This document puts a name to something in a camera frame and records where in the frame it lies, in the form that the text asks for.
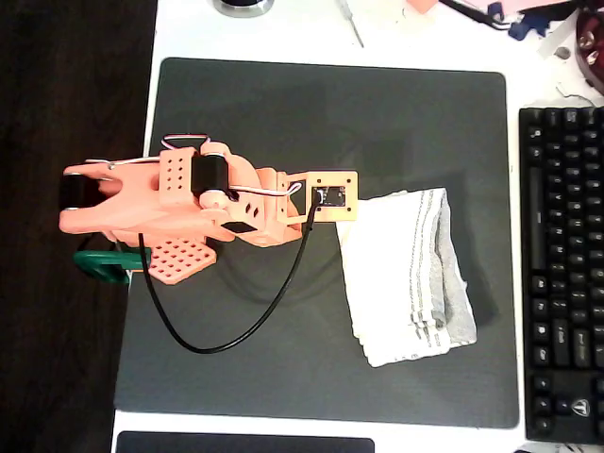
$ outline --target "black device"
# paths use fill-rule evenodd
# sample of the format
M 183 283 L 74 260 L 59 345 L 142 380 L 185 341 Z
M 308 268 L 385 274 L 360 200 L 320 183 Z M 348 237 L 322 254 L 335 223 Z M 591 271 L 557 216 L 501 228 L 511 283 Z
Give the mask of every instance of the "black device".
M 527 436 L 604 444 L 604 109 L 521 109 Z

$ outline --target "folded towel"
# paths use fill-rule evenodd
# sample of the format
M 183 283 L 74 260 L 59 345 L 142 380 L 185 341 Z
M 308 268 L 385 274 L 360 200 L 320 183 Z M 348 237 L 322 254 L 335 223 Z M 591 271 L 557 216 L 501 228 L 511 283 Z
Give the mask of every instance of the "folded towel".
M 336 224 L 355 337 L 371 366 L 476 342 L 445 189 L 359 200 Z

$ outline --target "cable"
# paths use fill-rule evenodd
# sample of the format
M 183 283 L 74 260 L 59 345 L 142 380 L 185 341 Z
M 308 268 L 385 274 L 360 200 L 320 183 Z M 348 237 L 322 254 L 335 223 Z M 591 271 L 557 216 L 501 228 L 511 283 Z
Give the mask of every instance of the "cable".
M 142 233 L 139 233 L 139 253 L 141 254 L 141 261 L 143 262 L 144 281 L 147 284 L 147 289 L 149 290 L 149 294 L 151 295 L 153 304 L 155 305 L 155 308 L 158 311 L 159 317 L 161 318 L 161 321 L 163 322 L 163 324 L 166 326 L 166 328 L 170 332 L 170 335 L 172 335 L 172 338 L 174 338 L 175 341 L 178 344 L 180 344 L 182 347 L 193 352 L 194 354 L 207 355 L 207 354 L 216 354 L 218 352 L 226 351 L 226 350 L 230 349 L 231 347 L 235 347 L 237 344 L 240 344 L 240 343 L 244 342 L 245 340 L 247 340 L 249 337 L 251 337 L 264 324 L 264 322 L 269 318 L 271 313 L 273 313 L 273 311 L 277 307 L 278 303 L 283 298 L 283 295 L 285 295 L 286 291 L 290 287 L 290 284 L 292 283 L 292 280 L 294 279 L 295 272 L 298 270 L 298 266 L 300 265 L 300 261 L 302 260 L 302 255 L 304 254 L 304 249 L 306 248 L 306 242 L 309 239 L 310 232 L 312 231 L 312 224 L 314 222 L 314 213 L 317 211 L 319 204 L 320 204 L 320 199 L 317 196 L 312 200 L 312 204 L 310 205 L 309 217 L 307 219 L 306 228 L 304 230 L 304 233 L 302 234 L 302 241 L 300 243 L 300 248 L 298 249 L 298 253 L 295 256 L 295 260 L 294 260 L 294 264 L 292 265 L 292 269 L 290 270 L 290 273 L 287 275 L 287 278 L 285 278 L 285 282 L 283 283 L 283 285 L 281 286 L 281 289 L 279 290 L 279 292 L 273 299 L 273 302 L 271 302 L 271 305 L 268 307 L 268 309 L 266 309 L 266 311 L 260 317 L 260 319 L 258 321 L 256 321 L 256 323 L 252 327 L 250 327 L 247 331 L 245 331 L 242 335 L 237 337 L 235 340 L 232 340 L 228 343 L 221 344 L 221 345 L 215 346 L 215 347 L 202 348 L 202 347 L 193 346 L 192 344 L 188 343 L 186 340 L 184 340 L 178 334 L 178 332 L 176 331 L 176 329 L 170 322 L 170 319 L 168 318 L 165 310 L 163 309 L 163 306 L 161 305 L 161 302 L 159 301 L 158 294 L 155 291 L 155 287 L 153 286 L 153 280 L 151 279 L 151 275 L 149 274 L 149 266 L 147 264 L 147 257 L 145 255 L 145 251 L 144 251 L 144 236 Z

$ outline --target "desk mat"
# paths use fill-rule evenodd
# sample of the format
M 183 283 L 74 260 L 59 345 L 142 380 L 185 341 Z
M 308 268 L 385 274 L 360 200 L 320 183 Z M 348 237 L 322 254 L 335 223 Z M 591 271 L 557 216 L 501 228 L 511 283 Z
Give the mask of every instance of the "desk mat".
M 317 225 L 294 283 L 269 321 L 218 355 L 195 356 L 177 345 L 136 276 L 116 407 L 514 427 L 505 99 L 499 74 L 165 60 L 154 155 L 164 134 L 209 133 L 257 168 L 355 169 L 361 198 L 446 187 L 478 342 L 441 357 L 370 367 L 352 335 L 335 226 Z M 384 226 L 368 246 L 388 247 L 389 234 L 396 228 Z M 177 330 L 202 347 L 235 338 L 259 318 L 299 243 L 216 246 L 219 260 L 210 268 L 174 287 L 157 283 Z
M 371 439 L 183 432 L 121 432 L 116 453 L 374 453 Z

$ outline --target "orange object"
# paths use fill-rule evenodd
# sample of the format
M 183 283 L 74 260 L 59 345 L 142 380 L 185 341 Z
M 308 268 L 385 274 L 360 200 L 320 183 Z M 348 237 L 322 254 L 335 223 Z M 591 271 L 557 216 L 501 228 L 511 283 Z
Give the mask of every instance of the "orange object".
M 216 171 L 211 167 L 206 174 L 210 187 L 202 180 L 204 188 L 198 193 L 193 189 L 200 184 L 193 160 L 199 158 L 210 158 L 206 160 L 216 165 Z M 213 187 L 223 184 L 219 176 L 224 161 L 226 186 Z M 199 150 L 166 149 L 158 159 L 85 163 L 67 167 L 63 175 L 96 181 L 104 201 L 63 209 L 60 229 L 73 234 L 100 231 L 111 241 L 129 246 L 137 246 L 138 234 L 144 234 L 145 244 L 152 249 L 150 274 L 166 284 L 178 283 L 216 262 L 216 253 L 206 245 L 208 237 L 219 241 L 238 237 L 262 247 L 299 239 L 313 188 L 333 187 L 345 193 L 338 206 L 326 201 L 316 212 L 315 222 L 354 220 L 357 212 L 356 172 L 287 175 L 272 168 L 256 170 L 223 143 L 204 143 Z M 296 181 L 306 181 L 302 214 L 290 196 L 283 194 Z

